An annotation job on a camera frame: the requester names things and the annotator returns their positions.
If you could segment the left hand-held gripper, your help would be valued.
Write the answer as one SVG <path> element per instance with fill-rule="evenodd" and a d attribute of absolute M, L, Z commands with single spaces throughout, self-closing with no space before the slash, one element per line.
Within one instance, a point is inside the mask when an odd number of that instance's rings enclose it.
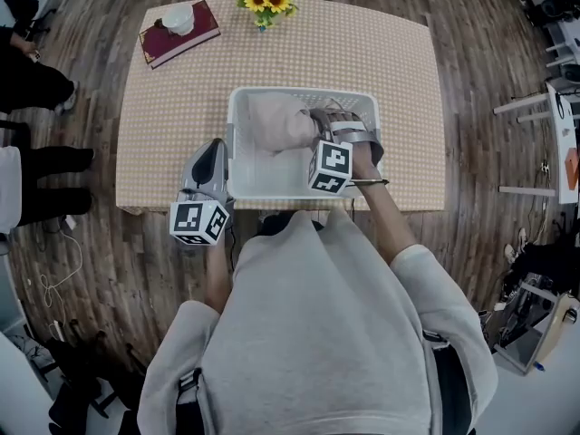
<path fill-rule="evenodd" d="M 215 138 L 186 163 L 181 188 L 170 206 L 169 234 L 180 243 L 214 246 L 231 226 L 234 199 L 227 192 L 227 145 Z"/>

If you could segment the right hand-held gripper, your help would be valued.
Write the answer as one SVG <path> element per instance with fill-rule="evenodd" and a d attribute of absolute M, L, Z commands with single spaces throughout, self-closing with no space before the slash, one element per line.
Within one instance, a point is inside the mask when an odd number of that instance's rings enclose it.
<path fill-rule="evenodd" d="M 350 187 L 382 184 L 384 179 L 353 178 L 353 144 L 369 142 L 372 162 L 377 167 L 384 149 L 377 128 L 357 113 L 342 107 L 317 107 L 310 110 L 318 135 L 312 145 L 308 188 L 326 194 L 341 194 Z"/>

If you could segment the person's right hand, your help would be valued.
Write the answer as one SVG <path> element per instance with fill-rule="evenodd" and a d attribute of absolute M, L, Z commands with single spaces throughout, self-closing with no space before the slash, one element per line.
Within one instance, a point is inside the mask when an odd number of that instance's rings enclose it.
<path fill-rule="evenodd" d="M 381 179 L 382 176 L 372 162 L 372 150 L 369 142 L 353 144 L 353 178 Z"/>

